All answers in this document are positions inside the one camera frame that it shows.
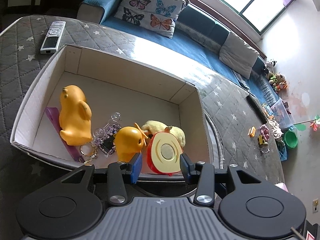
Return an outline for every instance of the blue sofa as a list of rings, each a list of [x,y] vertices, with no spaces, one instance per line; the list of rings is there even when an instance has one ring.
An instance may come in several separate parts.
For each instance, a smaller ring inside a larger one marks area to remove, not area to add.
[[[153,41],[194,59],[237,85],[248,86],[250,88],[249,91],[258,98],[260,103],[267,102],[269,105],[273,105],[279,99],[263,74],[264,61],[261,57],[258,57],[254,64],[250,79],[243,78],[243,85],[239,82],[239,78],[236,77],[232,69],[219,60],[219,51],[214,53],[199,42],[196,42],[192,39],[190,33],[176,27],[173,38],[169,39],[113,17],[112,15],[115,13],[119,2],[120,0],[84,0],[79,8],[77,19],[102,24]],[[223,24],[191,4],[180,13],[177,25],[179,23],[194,30],[201,37],[207,37],[214,41],[218,48],[223,45],[230,32]]]

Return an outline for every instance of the sofa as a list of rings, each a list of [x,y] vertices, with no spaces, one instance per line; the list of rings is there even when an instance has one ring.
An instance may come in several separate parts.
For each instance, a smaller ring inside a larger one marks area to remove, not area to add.
[[[80,5],[77,19],[117,29],[183,54],[243,87],[255,95],[261,104],[267,103],[272,106],[279,99],[265,78],[263,72],[265,63],[260,56],[252,68],[249,79],[235,73],[219,60],[220,48],[226,41],[230,30],[204,11],[189,4],[180,13],[173,38],[169,39],[113,17],[120,1],[84,0]],[[155,58],[157,57],[165,57],[165,55],[157,55],[155,51]]]

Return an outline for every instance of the white remote control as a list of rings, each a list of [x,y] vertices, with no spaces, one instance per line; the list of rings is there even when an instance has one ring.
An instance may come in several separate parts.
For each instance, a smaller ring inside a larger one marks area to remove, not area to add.
[[[66,26],[66,22],[53,22],[42,43],[40,53],[50,54],[58,51],[61,36]]]

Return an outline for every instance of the storage box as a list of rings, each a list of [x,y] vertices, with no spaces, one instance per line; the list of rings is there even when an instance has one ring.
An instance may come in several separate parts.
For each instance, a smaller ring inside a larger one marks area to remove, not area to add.
[[[271,110],[273,111],[274,118],[279,124],[281,130],[287,130],[292,126],[292,121],[282,103],[281,98],[276,101],[273,106],[271,106]]]
[[[72,159],[44,113],[46,107],[61,109],[59,96],[68,85],[79,86],[86,95],[92,110],[92,131],[103,127],[114,112],[121,114],[123,127],[160,121],[183,129],[184,152],[193,162],[212,163],[201,99],[192,84],[150,65],[73,45],[55,53],[30,86],[12,129],[13,146],[61,168],[82,165]],[[92,161],[96,168],[117,161],[116,153],[109,157],[100,150],[98,153]],[[151,175],[145,158],[141,173],[140,179],[169,179],[166,175]],[[170,180],[183,181],[183,177],[173,175]]]

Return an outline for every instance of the green toy bowl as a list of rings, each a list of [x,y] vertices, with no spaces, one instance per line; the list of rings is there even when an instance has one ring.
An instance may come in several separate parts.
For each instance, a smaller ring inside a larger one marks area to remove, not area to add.
[[[294,149],[298,145],[298,137],[295,132],[288,130],[283,136],[284,144],[289,149]]]

